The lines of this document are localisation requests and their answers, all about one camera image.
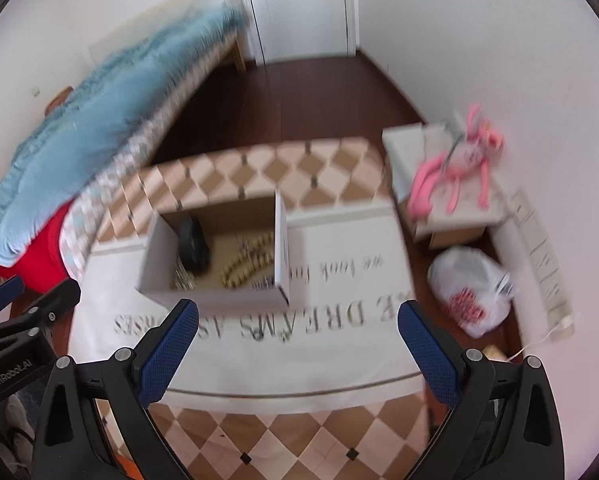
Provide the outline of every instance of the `box flap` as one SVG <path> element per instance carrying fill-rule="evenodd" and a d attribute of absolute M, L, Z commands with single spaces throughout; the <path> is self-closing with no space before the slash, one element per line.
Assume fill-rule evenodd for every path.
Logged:
<path fill-rule="evenodd" d="M 289 230 L 286 208 L 279 192 L 275 192 L 275 285 L 289 301 Z"/>
<path fill-rule="evenodd" d="M 136 285 L 139 292 L 170 288 L 178 243 L 177 233 L 159 213 L 155 213 L 148 232 L 148 246 Z"/>

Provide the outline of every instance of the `white plastic bag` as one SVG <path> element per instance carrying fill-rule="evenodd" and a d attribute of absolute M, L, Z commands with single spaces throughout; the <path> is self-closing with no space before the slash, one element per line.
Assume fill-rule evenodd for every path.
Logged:
<path fill-rule="evenodd" d="M 471 337 L 497 327 L 511 310 L 509 273 L 480 250 L 444 251 L 433 260 L 428 282 L 449 316 Z"/>

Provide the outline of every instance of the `white door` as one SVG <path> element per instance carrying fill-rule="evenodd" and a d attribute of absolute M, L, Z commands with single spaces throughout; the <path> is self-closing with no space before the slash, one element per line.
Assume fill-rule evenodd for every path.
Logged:
<path fill-rule="evenodd" d="M 344 0 L 252 2 L 266 63 L 347 54 Z"/>

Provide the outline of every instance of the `pink bunny plush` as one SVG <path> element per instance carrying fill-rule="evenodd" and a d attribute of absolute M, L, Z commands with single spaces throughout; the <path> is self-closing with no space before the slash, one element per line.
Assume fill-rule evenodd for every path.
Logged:
<path fill-rule="evenodd" d="M 442 153 L 418 168 L 406 206 L 413 220 L 426 219 L 430 215 L 433 210 L 433 189 L 440 182 L 448 180 L 452 181 L 453 188 L 446 213 L 452 214 L 459 201 L 459 181 L 475 173 L 478 168 L 482 186 L 477 203 L 482 209 L 488 209 L 489 165 L 502 152 L 503 137 L 494 131 L 485 117 L 479 115 L 479 109 L 479 105 L 470 105 L 466 138 L 451 153 Z"/>

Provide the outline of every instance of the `dark wood floor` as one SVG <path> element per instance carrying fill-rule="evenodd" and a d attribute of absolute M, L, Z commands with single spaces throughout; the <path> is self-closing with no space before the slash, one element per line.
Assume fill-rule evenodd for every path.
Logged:
<path fill-rule="evenodd" d="M 166 136 L 153 164 L 198 153 L 260 142 L 318 137 L 367 137 L 384 154 L 382 129 L 421 122 L 417 111 L 363 56 L 300 60 L 249 70 L 215 70 L 193 96 Z M 426 273 L 441 251 L 404 240 L 413 271 L 415 294 L 433 320 L 464 348 L 488 344 L 506 355 L 521 348 L 515 313 L 496 330 L 473 339 L 449 319 L 428 286 Z M 497 259 L 488 236 L 473 244 Z M 429 395 L 432 422 L 446 409 Z"/>

